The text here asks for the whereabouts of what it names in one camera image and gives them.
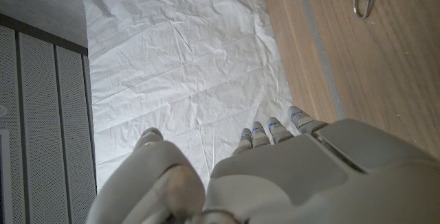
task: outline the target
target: metal ring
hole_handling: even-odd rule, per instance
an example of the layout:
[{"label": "metal ring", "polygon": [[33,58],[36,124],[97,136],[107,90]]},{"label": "metal ring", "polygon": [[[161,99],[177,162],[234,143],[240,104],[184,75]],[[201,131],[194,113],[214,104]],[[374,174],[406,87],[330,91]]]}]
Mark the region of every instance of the metal ring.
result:
[{"label": "metal ring", "polygon": [[355,11],[356,17],[359,19],[365,19],[370,14],[372,0],[367,0],[365,13],[362,15],[359,12],[359,0],[353,0],[353,9]]}]

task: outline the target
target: perforated metal panel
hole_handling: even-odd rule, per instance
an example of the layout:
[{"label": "perforated metal panel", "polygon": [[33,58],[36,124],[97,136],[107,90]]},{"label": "perforated metal panel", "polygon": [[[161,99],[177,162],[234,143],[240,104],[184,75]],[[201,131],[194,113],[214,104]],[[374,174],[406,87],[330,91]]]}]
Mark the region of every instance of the perforated metal panel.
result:
[{"label": "perforated metal panel", "polygon": [[8,113],[0,117],[0,129],[9,130],[14,223],[25,222],[23,164],[21,156],[19,91],[14,31],[0,26],[0,104]]},{"label": "perforated metal panel", "polygon": [[54,46],[20,34],[31,223],[68,223]]},{"label": "perforated metal panel", "polygon": [[80,54],[56,48],[71,222],[85,223],[95,198],[89,120]]}]

